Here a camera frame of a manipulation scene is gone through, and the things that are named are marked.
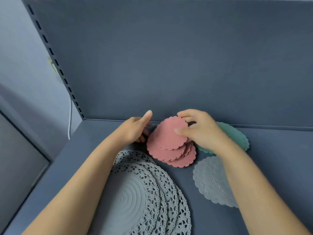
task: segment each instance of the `skin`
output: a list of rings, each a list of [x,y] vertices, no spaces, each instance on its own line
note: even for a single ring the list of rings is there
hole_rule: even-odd
[[[229,185],[250,234],[311,234],[275,192],[251,158],[199,110],[178,113],[186,122],[175,129],[212,150],[224,165]],[[78,171],[24,231],[23,235],[86,235],[116,154],[132,142],[145,142],[152,112],[121,124],[87,158]]]

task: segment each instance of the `white wall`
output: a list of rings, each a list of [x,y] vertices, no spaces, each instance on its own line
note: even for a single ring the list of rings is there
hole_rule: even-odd
[[[67,142],[69,95],[21,0],[0,0],[0,110],[44,154]],[[73,107],[72,132],[81,118]]]

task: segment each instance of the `cord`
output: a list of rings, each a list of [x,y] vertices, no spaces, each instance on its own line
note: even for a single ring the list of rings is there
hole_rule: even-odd
[[[68,120],[68,131],[67,131],[68,140],[71,139],[72,112],[73,112],[72,99],[69,98],[69,120]]]

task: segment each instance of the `green coaster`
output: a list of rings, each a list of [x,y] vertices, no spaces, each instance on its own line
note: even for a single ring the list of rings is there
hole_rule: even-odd
[[[231,138],[235,143],[238,144],[238,146],[240,146],[245,151],[248,150],[250,143],[249,143],[249,140],[247,139],[247,137],[243,133],[241,133],[239,130],[237,130],[236,128],[234,128],[233,126],[231,126],[229,124],[225,124],[222,122],[216,122],[216,123],[221,128],[221,130],[223,130],[224,133],[227,134],[227,136],[229,138]],[[211,150],[200,147],[196,143],[195,143],[195,146],[200,151],[213,154],[213,152]]]

